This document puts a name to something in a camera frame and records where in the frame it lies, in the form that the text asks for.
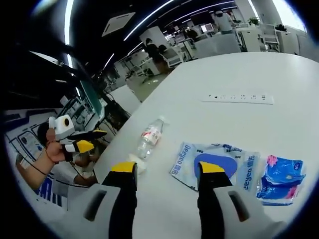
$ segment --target floor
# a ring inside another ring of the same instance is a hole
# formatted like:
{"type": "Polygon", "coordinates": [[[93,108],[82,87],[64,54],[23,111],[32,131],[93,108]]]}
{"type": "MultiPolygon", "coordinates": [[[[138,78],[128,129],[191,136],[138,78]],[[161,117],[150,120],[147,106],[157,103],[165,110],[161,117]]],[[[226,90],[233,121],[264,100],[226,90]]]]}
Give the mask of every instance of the floor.
{"type": "Polygon", "coordinates": [[[132,79],[128,86],[134,91],[139,101],[143,102],[166,77],[167,75],[160,74],[146,78],[142,83],[135,83],[134,79],[132,79]]]}

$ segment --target bottle label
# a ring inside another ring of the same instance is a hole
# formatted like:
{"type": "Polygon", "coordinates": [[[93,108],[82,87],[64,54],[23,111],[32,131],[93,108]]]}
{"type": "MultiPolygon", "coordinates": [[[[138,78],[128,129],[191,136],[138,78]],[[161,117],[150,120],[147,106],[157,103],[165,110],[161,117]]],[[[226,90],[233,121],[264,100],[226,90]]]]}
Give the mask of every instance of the bottle label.
{"type": "Polygon", "coordinates": [[[155,127],[147,127],[142,133],[142,137],[151,141],[153,144],[156,144],[161,137],[161,132],[155,127]]]}

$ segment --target tissue packet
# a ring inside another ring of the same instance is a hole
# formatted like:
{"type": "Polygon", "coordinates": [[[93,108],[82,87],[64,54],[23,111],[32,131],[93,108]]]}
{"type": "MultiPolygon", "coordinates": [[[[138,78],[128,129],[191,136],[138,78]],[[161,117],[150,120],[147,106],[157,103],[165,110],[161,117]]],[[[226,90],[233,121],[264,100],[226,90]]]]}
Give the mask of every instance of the tissue packet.
{"type": "Polygon", "coordinates": [[[268,156],[265,173],[257,185],[256,197],[265,206],[287,206],[293,203],[306,176],[301,160],[268,156]]]}
{"type": "Polygon", "coordinates": [[[176,162],[170,174],[197,191],[199,178],[198,163],[200,161],[217,164],[225,170],[226,175],[233,185],[250,191],[255,179],[260,154],[248,152],[228,144],[193,144],[183,142],[176,156],[176,162]]]}

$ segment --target plastic water bottle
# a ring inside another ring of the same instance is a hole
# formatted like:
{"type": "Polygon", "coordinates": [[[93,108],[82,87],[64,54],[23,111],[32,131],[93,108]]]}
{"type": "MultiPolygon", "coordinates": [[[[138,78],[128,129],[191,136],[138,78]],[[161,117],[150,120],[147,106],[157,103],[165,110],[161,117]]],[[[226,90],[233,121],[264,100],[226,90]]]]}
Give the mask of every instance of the plastic water bottle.
{"type": "Polygon", "coordinates": [[[161,137],[163,126],[164,120],[159,118],[143,131],[135,154],[138,158],[146,159],[151,154],[161,137]]]}

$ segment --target electrical outlet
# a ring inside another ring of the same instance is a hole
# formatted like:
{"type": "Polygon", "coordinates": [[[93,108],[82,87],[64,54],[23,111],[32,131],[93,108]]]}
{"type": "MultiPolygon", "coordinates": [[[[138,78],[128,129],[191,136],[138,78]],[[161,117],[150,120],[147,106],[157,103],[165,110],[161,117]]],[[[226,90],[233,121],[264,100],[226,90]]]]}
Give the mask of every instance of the electrical outlet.
{"type": "Polygon", "coordinates": [[[207,94],[204,95],[200,100],[202,102],[233,102],[268,105],[274,104],[274,98],[267,94],[207,94]]]}

